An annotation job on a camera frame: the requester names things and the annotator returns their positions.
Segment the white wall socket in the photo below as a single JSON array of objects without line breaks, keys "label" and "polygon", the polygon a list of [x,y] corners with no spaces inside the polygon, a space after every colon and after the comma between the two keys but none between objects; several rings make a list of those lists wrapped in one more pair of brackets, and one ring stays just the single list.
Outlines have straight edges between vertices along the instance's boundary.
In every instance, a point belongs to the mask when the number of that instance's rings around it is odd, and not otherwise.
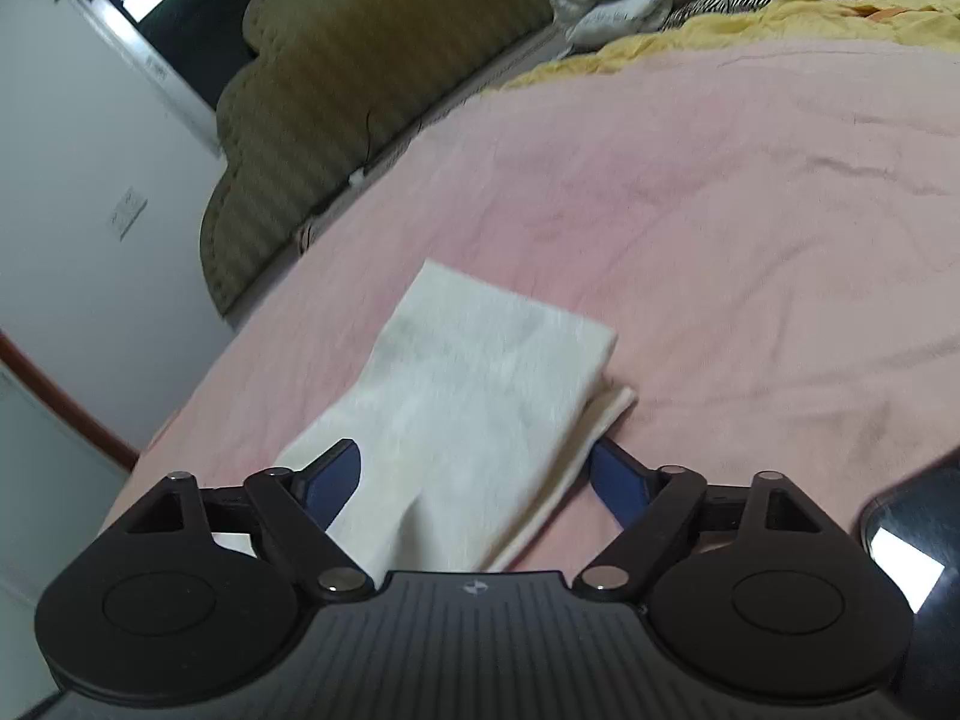
[{"label": "white wall socket", "polygon": [[136,188],[129,187],[122,195],[122,198],[110,212],[109,231],[117,241],[121,241],[132,229],[132,226],[139,221],[140,216],[148,205],[148,199]]}]

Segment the yellow blanket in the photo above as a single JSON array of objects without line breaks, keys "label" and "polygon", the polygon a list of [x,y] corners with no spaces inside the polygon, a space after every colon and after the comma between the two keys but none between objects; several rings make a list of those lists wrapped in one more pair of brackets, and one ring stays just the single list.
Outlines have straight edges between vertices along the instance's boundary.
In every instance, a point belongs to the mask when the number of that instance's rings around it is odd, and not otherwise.
[{"label": "yellow blanket", "polygon": [[775,0],[757,11],[693,16],[683,26],[622,37],[596,52],[545,62],[501,88],[612,75],[671,50],[727,49],[763,41],[872,41],[958,50],[958,0]]}]

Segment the black smartphone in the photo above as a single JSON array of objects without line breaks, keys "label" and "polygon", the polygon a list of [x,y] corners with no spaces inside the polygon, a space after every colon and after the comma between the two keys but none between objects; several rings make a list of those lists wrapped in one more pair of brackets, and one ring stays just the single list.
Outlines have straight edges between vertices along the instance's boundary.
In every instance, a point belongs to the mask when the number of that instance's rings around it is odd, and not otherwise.
[{"label": "black smartphone", "polygon": [[958,454],[869,500],[857,519],[862,548],[900,589],[913,633],[892,695],[916,718],[958,715]]}]

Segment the dark window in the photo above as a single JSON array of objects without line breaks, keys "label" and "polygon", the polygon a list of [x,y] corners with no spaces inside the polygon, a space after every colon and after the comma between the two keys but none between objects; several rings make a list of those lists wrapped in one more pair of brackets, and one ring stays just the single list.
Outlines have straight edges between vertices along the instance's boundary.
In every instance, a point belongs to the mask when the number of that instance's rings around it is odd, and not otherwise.
[{"label": "dark window", "polygon": [[252,0],[73,0],[141,71],[190,132],[218,153],[217,105],[257,51],[242,21]]}]

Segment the white pants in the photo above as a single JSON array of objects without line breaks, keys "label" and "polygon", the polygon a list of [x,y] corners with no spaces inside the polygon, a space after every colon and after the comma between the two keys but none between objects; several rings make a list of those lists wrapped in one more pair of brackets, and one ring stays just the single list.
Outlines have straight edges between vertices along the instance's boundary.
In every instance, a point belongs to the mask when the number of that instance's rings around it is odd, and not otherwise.
[{"label": "white pants", "polygon": [[635,399],[605,377],[615,344],[599,322],[423,263],[355,385],[278,465],[356,442],[358,489],[329,533],[374,580],[502,571]]}]

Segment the pink bed sheet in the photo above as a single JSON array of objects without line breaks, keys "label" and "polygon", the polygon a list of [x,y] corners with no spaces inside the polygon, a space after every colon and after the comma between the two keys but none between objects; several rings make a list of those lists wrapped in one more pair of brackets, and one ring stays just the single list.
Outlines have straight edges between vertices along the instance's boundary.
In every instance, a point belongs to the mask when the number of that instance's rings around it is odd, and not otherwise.
[{"label": "pink bed sheet", "polygon": [[[612,328],[638,460],[775,468],[850,523],[958,442],[957,57],[768,41],[473,99],[268,294],[117,507],[278,465],[427,262]],[[612,532],[573,484],[512,562],[576,571]]]}]

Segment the olive padded headboard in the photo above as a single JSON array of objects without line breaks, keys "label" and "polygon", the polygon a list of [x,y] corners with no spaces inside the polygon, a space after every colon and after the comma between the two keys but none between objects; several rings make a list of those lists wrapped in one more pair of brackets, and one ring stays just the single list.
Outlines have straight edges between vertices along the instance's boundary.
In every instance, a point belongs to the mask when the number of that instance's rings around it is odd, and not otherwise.
[{"label": "olive padded headboard", "polygon": [[200,227],[218,314],[352,174],[551,20],[550,0],[252,0],[257,57],[218,101],[226,166]]}]

